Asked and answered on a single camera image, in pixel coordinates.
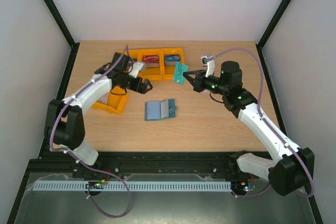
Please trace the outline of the green VIP credit card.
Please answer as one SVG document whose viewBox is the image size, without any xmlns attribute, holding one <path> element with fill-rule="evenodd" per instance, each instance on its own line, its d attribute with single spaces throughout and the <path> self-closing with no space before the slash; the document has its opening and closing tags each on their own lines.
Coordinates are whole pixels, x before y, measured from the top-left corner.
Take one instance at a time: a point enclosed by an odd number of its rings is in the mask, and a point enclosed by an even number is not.
<svg viewBox="0 0 336 224">
<path fill-rule="evenodd" d="M 185 77 L 183 76 L 183 73 L 187 71 L 188 65 L 177 62 L 173 73 L 173 82 L 183 86 L 185 83 Z"/>
</svg>

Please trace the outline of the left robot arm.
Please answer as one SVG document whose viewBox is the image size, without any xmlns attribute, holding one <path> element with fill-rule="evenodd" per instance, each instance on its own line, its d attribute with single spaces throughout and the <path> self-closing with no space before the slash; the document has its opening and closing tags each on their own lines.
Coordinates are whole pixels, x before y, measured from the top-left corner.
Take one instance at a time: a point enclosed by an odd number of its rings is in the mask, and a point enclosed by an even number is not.
<svg viewBox="0 0 336 224">
<path fill-rule="evenodd" d="M 77 92 L 62 100 L 50 101 L 44 129 L 50 150 L 69 154 L 89 166 L 94 165 L 99 154 L 85 140 L 85 113 L 114 87 L 140 94 L 152 90 L 150 81 L 139 76 L 145 68 L 144 62 L 133 61 L 125 52 L 117 52 L 112 61 L 97 69 Z"/>
</svg>

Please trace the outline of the teal leather card holder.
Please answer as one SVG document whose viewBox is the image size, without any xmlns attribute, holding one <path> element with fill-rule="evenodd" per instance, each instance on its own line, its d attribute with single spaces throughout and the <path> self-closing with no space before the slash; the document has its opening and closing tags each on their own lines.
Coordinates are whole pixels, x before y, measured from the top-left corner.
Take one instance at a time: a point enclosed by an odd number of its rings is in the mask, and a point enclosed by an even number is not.
<svg viewBox="0 0 336 224">
<path fill-rule="evenodd" d="M 174 99 L 163 101 L 148 101 L 145 103 L 144 119 L 160 121 L 176 117 L 177 107 Z"/>
</svg>

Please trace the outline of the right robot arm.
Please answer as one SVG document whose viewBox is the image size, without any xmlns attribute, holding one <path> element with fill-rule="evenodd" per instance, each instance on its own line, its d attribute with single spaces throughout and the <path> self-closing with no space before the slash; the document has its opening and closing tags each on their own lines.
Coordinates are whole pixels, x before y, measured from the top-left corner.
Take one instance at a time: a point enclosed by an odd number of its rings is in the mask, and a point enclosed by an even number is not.
<svg viewBox="0 0 336 224">
<path fill-rule="evenodd" d="M 210 61 L 207 69 L 187 71 L 183 76 L 194 91 L 208 90 L 221 95 L 224 107 L 251 129 L 271 157 L 266 159 L 241 152 L 229 164 L 230 174 L 236 178 L 245 173 L 256 175 L 268 181 L 281 196 L 310 186 L 305 196 L 311 197 L 314 194 L 313 152 L 309 148 L 302 149 L 270 120 L 259 100 L 243 88 L 243 73 L 237 62 L 222 63 L 219 77 L 213 75 L 213 70 L 214 62 Z"/>
</svg>

